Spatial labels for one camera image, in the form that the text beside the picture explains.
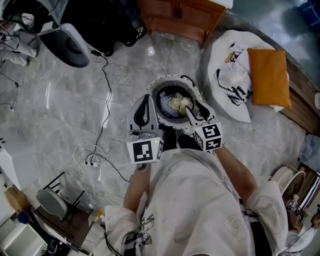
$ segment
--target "wooden cabinet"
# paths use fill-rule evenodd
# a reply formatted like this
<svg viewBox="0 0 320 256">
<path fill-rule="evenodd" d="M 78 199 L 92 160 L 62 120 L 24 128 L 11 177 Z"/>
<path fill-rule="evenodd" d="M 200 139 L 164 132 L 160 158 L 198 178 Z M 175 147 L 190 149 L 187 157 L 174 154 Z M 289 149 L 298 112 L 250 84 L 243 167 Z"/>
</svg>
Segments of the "wooden cabinet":
<svg viewBox="0 0 320 256">
<path fill-rule="evenodd" d="M 152 30 L 208 41 L 225 7 L 209 0 L 139 0 L 148 33 Z"/>
<path fill-rule="evenodd" d="M 145 16 L 174 19 L 178 0 L 141 0 L 141 11 Z"/>
</svg>

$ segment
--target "sleeve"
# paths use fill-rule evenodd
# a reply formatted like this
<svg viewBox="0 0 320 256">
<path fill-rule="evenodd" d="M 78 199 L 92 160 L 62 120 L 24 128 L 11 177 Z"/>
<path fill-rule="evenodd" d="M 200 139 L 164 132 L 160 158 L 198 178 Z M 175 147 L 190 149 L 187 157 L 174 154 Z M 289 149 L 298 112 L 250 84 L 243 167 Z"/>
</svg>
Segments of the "sleeve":
<svg viewBox="0 0 320 256">
<path fill-rule="evenodd" d="M 125 252 L 125 240 L 129 233 L 134 232 L 139 227 L 137 215 L 126 208 L 107 205 L 105 213 L 105 230 L 110 245 L 121 255 Z M 112 256 L 108 249 L 106 240 L 103 238 L 94 246 L 95 256 Z"/>
<path fill-rule="evenodd" d="M 314 227 L 306 228 L 306 226 L 303 225 L 303 228 L 298 234 L 296 241 L 294 241 L 294 244 L 292 244 L 291 246 L 291 250 L 293 252 L 300 252 L 301 250 L 306 248 L 314 239 L 316 233 L 317 230 Z"/>
<path fill-rule="evenodd" d="M 246 202 L 245 207 L 255 212 L 264 228 L 273 255 L 286 247 L 288 218 L 279 185 L 271 180 L 258 187 Z"/>
</svg>

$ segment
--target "white shirt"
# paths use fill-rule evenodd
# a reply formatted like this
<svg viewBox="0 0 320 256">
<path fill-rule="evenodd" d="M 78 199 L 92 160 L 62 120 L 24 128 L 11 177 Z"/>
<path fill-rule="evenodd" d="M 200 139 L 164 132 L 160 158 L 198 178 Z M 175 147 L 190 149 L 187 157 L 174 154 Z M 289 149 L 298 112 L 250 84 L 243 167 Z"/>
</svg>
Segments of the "white shirt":
<svg viewBox="0 0 320 256">
<path fill-rule="evenodd" d="M 314 227 L 307 228 L 305 225 L 303 225 L 299 233 L 289 230 L 286 239 L 286 250 L 281 255 L 299 256 L 300 252 L 314 239 L 316 233 L 317 229 Z"/>
<path fill-rule="evenodd" d="M 151 167 L 151 199 L 142 221 L 122 207 L 105 207 L 108 241 L 120 254 L 127 234 L 138 231 L 136 254 L 145 256 L 253 256 L 250 223 L 220 162 L 212 154 L 173 149 Z M 276 182 L 250 196 L 245 206 L 256 212 L 273 255 L 283 251 L 288 222 Z M 94 255 L 112 255 L 101 241 Z"/>
</svg>

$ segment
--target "orange pillow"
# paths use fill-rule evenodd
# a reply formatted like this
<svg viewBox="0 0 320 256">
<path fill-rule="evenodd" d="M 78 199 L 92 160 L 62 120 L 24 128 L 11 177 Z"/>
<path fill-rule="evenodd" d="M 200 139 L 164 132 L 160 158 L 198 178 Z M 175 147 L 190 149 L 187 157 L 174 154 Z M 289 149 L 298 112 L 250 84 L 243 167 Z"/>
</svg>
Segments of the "orange pillow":
<svg viewBox="0 0 320 256">
<path fill-rule="evenodd" d="M 284 50 L 248 49 L 254 105 L 291 109 Z"/>
</svg>

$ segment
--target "marble floor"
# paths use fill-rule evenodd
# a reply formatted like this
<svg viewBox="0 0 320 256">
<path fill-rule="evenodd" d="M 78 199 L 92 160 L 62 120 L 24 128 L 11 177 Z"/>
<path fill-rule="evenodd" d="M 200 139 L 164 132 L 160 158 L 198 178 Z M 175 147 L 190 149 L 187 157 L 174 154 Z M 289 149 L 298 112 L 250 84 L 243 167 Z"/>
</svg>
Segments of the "marble floor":
<svg viewBox="0 0 320 256">
<path fill-rule="evenodd" d="M 154 79 L 165 74 L 188 75 L 201 87 L 198 74 L 202 55 L 203 50 L 195 41 L 155 32 L 132 47 L 118 43 L 115 53 L 108 58 L 106 72 L 112 98 L 99 146 L 126 179 L 134 170 L 125 144 L 131 106 Z M 65 198 L 74 200 L 85 190 L 81 200 L 85 208 L 91 203 L 95 210 L 103 209 L 110 202 L 102 197 L 122 203 L 117 196 L 125 195 L 128 183 L 112 166 L 102 166 L 98 181 L 99 168 L 84 165 L 92 145 L 85 143 L 74 154 L 87 173 L 73 159 L 76 146 L 85 140 L 94 143 L 101 129 L 109 91 L 101 70 L 104 65 L 103 58 L 92 56 L 86 68 L 72 68 L 42 45 L 39 56 L 29 66 L 6 62 L 0 68 L 21 85 L 14 112 L 7 105 L 0 106 L 0 128 L 11 129 L 33 145 L 38 179 L 24 192 L 34 204 L 36 192 L 62 171 Z M 0 75 L 0 103 L 12 102 L 15 93 L 15 85 Z M 280 166 L 295 164 L 305 131 L 285 116 L 277 114 L 264 124 L 243 124 L 222 116 L 218 119 L 226 147 L 255 175 L 268 176 Z M 100 235 L 94 228 L 87 242 L 92 246 Z"/>
</svg>

